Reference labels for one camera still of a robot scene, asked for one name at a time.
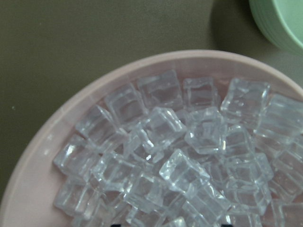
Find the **pile of clear ice cubes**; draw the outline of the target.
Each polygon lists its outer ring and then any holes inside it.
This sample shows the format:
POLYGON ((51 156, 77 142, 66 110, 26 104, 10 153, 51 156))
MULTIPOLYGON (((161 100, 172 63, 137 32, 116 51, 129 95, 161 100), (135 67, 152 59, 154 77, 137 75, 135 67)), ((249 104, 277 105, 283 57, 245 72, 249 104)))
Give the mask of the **pile of clear ice cubes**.
POLYGON ((300 227, 303 104, 270 84, 173 70, 128 83, 54 158, 74 227, 300 227))

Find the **pink bowl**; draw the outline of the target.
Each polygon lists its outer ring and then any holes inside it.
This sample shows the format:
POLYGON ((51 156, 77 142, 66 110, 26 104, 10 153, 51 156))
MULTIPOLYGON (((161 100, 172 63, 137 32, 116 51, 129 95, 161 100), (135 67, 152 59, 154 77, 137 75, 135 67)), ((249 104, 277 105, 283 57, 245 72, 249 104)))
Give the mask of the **pink bowl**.
POLYGON ((264 80, 280 94, 302 100, 303 90, 289 77, 255 59, 214 50, 186 50, 144 58, 120 67, 75 94, 31 140, 5 190, 0 206, 3 227, 67 227, 70 217, 53 206, 64 182, 53 158, 73 133, 74 124, 94 104, 124 83, 174 69, 181 77, 211 75, 225 95, 232 77, 264 80))

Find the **green bowl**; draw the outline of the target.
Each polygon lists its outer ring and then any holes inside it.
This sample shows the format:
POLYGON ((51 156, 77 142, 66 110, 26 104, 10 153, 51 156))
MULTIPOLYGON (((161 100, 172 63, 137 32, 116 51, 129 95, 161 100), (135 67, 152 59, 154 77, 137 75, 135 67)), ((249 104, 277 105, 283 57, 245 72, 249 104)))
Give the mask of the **green bowl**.
POLYGON ((301 0, 250 0, 257 27, 277 48, 303 55, 303 2, 301 0))

